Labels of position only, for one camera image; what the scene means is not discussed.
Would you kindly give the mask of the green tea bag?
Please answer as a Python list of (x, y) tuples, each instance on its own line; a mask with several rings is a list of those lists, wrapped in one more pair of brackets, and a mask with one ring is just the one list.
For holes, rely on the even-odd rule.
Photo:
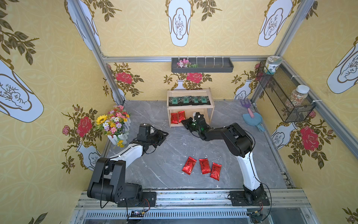
[(202, 105), (199, 96), (192, 96), (190, 100), (191, 100), (191, 105)]
[(181, 97), (169, 97), (168, 98), (169, 106), (181, 106)]
[(200, 96), (200, 103), (202, 105), (211, 105), (210, 99), (208, 96)]
[(191, 96), (183, 96), (180, 98), (181, 106), (189, 106), (192, 105), (192, 97)]

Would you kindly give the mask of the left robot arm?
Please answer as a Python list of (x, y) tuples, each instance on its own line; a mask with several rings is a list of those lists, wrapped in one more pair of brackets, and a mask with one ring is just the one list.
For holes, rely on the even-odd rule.
[(125, 182), (126, 168), (142, 157), (150, 146), (160, 146), (168, 135), (169, 133), (150, 124), (141, 124), (137, 137), (127, 148), (113, 157), (101, 157), (97, 160), (87, 189), (87, 197), (100, 202), (113, 202), (119, 207), (136, 206), (146, 201), (140, 184)]

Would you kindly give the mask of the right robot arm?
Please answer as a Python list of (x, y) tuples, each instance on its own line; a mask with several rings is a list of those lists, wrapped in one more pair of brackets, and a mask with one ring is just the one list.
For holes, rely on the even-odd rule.
[(197, 132), (203, 141), (223, 140), (232, 155), (234, 155), (243, 176), (244, 198), (247, 204), (255, 205), (268, 199), (264, 184), (257, 177), (253, 162), (253, 139), (237, 123), (226, 127), (210, 127), (199, 112), (193, 118), (181, 121), (189, 132)]

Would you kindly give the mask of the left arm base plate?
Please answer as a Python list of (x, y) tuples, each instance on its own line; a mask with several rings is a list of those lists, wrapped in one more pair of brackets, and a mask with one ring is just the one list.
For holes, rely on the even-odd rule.
[(157, 194), (152, 191), (139, 192), (135, 197), (120, 201), (117, 207), (155, 207)]

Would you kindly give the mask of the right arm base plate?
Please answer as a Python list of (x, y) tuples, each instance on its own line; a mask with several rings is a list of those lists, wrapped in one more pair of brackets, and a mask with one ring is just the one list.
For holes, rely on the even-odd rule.
[(233, 206), (270, 206), (270, 197), (265, 191), (230, 191), (229, 200)]

